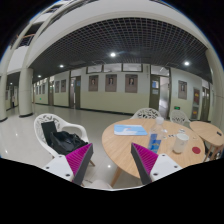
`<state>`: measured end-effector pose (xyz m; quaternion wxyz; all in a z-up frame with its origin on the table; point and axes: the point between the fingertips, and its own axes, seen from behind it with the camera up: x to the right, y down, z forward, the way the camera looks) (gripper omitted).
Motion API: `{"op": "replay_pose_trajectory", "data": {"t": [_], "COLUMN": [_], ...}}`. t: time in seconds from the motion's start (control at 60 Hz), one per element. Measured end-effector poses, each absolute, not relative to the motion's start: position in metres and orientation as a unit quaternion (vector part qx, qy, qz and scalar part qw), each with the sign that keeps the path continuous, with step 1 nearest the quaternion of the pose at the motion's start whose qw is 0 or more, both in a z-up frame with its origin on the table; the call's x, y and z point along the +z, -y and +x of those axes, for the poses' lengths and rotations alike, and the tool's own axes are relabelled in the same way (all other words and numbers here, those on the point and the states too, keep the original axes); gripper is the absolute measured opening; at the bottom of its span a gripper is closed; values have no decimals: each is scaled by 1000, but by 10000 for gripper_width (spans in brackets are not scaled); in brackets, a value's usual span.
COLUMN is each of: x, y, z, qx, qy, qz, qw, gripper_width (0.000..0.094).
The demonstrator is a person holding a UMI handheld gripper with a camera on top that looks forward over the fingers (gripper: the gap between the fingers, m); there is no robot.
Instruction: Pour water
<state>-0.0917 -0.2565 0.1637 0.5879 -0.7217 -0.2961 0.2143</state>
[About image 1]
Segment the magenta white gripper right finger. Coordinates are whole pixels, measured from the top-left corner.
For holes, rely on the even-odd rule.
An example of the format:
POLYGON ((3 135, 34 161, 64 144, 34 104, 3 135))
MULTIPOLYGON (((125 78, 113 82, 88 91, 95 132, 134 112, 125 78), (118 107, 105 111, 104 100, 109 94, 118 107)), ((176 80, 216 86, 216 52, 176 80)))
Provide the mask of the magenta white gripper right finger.
POLYGON ((136 143, 131 144, 131 154, 143 185, 147 185, 182 169, 167 154, 156 154, 136 143))

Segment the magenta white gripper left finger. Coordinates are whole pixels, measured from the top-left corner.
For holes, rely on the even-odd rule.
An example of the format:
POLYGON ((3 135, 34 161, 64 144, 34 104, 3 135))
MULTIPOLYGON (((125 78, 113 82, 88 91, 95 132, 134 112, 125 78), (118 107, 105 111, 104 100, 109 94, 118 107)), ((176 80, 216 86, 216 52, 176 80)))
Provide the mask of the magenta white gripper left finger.
POLYGON ((90 143, 72 151, 66 156, 56 156, 43 167, 43 170, 73 182, 76 185, 81 185, 92 155, 93 144, 90 143))

